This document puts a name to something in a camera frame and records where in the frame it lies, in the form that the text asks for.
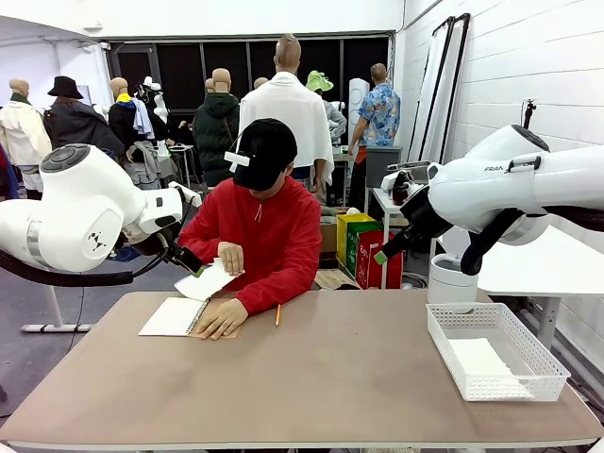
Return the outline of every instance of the white sweater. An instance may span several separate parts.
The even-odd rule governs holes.
[[[242,99],[240,133],[261,118],[275,118],[292,130],[298,148],[294,167],[326,160],[322,179],[331,184],[333,148],[321,96],[302,85],[295,75],[277,73]]]
[[[53,150],[42,116],[25,102],[10,101],[0,110],[0,143],[13,165],[40,165]]]

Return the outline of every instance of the hand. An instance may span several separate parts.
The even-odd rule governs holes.
[[[239,299],[230,299],[216,310],[208,319],[203,320],[197,329],[201,338],[206,340],[210,335],[218,340],[223,335],[233,333],[247,319],[247,310]]]
[[[218,258],[223,261],[225,270],[232,276],[243,272],[243,249],[235,243],[218,243]]]

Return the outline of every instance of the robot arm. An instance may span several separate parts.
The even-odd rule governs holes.
[[[428,167],[428,184],[406,183],[412,193],[401,207],[409,225],[383,248],[383,262],[423,238],[452,226],[467,229],[471,244],[461,260],[475,275],[497,242],[528,243],[559,215],[581,227],[604,230],[604,146],[549,153],[520,126],[506,126],[465,157]]]
[[[145,255],[160,254],[193,273],[201,267],[192,252],[174,243],[182,203],[199,206],[197,193],[175,183],[169,189],[141,191],[117,163],[86,144],[53,151],[41,164],[41,177],[42,201],[0,203],[0,266],[34,281],[51,278],[57,285],[82,286],[76,282],[78,277],[84,277],[79,283],[85,284],[94,276],[50,273],[52,277],[39,268],[88,271],[104,261],[116,244],[126,243]],[[134,277],[118,276],[130,281]],[[115,281],[107,275],[101,279],[99,285],[123,283],[117,276]]]

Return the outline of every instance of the white plastic basket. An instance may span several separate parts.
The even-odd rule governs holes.
[[[570,373],[504,304],[427,304],[428,331],[466,401],[556,401]],[[450,340],[486,338],[511,375],[468,374]]]

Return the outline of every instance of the green jacket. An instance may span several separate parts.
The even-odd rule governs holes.
[[[233,176],[228,171],[230,162],[225,160],[225,152],[233,140],[223,118],[228,122],[230,136],[236,140],[239,135],[239,99],[227,92],[209,92],[193,120],[193,138],[208,187],[216,187]]]

